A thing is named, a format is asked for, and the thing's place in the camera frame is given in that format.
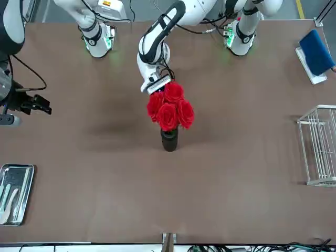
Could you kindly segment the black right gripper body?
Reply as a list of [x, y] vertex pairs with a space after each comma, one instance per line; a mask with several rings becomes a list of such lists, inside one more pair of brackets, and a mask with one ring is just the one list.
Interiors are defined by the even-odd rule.
[[12, 111], [20, 111], [20, 105], [23, 103], [30, 103], [33, 105], [33, 97], [26, 92], [19, 92], [16, 89], [23, 88], [22, 85], [15, 80], [12, 81], [12, 87], [8, 98], [8, 109]]

